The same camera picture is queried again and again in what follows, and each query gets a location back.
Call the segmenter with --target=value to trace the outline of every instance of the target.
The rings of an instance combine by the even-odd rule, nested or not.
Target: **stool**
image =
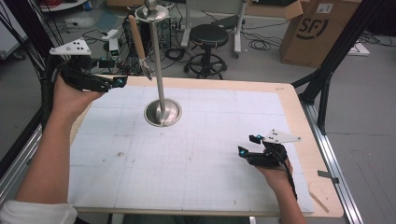
[[[197,74],[197,78],[218,75],[223,80],[221,71],[227,70],[225,62],[211,50],[224,46],[228,42],[227,32],[212,24],[202,24],[191,29],[190,40],[205,52],[192,56],[184,65],[184,72],[190,70]]]

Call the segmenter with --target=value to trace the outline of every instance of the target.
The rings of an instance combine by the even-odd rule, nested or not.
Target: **black stool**
[[[228,42],[227,32],[212,24],[202,24],[191,29],[190,40],[196,46],[201,47],[205,52],[192,56],[184,65],[184,72],[190,70],[197,74],[197,78],[218,75],[222,78],[221,71],[227,70],[225,62],[215,54],[211,53],[212,49],[224,46]]]

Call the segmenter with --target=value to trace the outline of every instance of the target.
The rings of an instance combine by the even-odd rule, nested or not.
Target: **white cloth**
[[[10,200],[0,211],[1,224],[73,224],[76,209],[69,203],[22,203]]]

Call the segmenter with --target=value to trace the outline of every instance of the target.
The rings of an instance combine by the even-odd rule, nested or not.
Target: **metal base plate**
[[[164,99],[165,111],[161,111],[160,100],[155,100],[146,106],[146,121],[157,127],[166,127],[175,124],[181,117],[181,106],[171,99]]]

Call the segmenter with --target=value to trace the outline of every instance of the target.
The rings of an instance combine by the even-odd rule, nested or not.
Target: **white plastic triangle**
[[[265,136],[264,142],[269,143],[289,143],[289,142],[300,142],[301,137],[294,136],[289,133],[282,133],[278,130],[273,129],[271,132]]]
[[[81,37],[58,48],[52,48],[49,53],[52,55],[91,55],[91,50],[84,38]]]

